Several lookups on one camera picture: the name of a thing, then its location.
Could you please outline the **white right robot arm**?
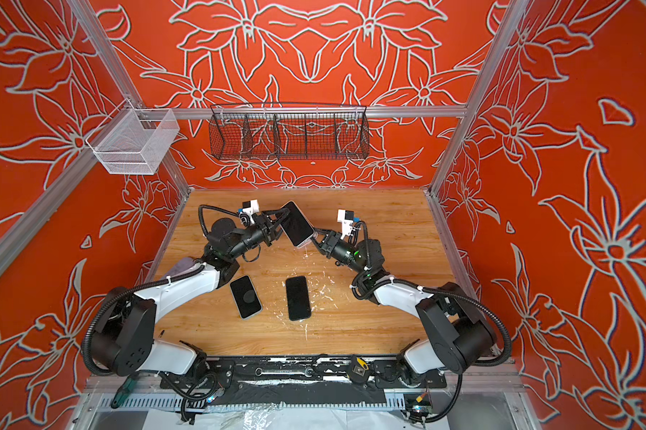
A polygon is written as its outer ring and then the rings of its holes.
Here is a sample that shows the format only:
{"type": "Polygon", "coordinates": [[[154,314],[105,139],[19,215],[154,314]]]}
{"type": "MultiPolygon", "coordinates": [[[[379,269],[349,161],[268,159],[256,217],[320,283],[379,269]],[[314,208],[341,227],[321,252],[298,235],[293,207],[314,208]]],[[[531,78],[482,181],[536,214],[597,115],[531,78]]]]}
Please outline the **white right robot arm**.
{"type": "Polygon", "coordinates": [[[511,358],[511,336],[491,309],[454,282],[432,288],[396,277],[385,269],[382,245],[367,236],[363,221],[353,224],[352,236],[359,232],[365,234],[363,240],[315,229],[312,243],[326,258],[355,272],[350,288],[356,299],[395,308],[420,321],[426,339],[400,354],[405,368],[414,374],[464,374],[470,367],[498,367],[511,358]]]}

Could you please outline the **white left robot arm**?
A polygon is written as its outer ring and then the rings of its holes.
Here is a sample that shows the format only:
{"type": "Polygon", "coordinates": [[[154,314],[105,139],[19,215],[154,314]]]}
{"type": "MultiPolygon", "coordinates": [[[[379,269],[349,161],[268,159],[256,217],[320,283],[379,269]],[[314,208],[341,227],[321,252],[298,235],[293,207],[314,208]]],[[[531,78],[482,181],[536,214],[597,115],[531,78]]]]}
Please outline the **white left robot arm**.
{"type": "Polygon", "coordinates": [[[251,201],[239,211],[221,209],[222,218],[208,225],[208,209],[206,204],[198,209],[206,246],[189,268],[133,288],[114,288],[105,297],[81,342],[84,364],[92,374],[191,373],[201,349],[156,339],[156,324],[228,284],[247,252],[269,247],[282,236],[282,224],[290,214],[286,208],[260,211],[251,201]]]}

